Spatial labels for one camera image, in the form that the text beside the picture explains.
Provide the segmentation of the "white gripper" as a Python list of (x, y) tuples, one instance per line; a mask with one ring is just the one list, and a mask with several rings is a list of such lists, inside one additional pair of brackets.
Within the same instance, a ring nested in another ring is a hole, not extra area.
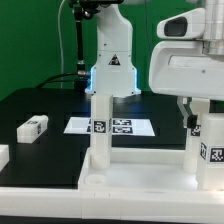
[(191, 98), (224, 100), (224, 7), (201, 7), (161, 21), (152, 52), (149, 86), (176, 95), (184, 128), (198, 116)]

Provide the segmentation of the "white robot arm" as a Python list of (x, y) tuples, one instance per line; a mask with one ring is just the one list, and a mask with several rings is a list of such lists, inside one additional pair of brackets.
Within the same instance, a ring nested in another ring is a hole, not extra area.
[[(88, 94), (126, 98), (140, 92), (132, 64), (132, 25), (118, 6), (146, 0), (69, 0), (78, 20), (97, 19), (97, 61), (90, 73)], [(157, 25), (161, 39), (151, 55), (149, 86), (175, 95), (184, 126), (196, 126), (199, 116), (183, 100), (224, 101), (224, 0), (187, 0), (199, 6)]]

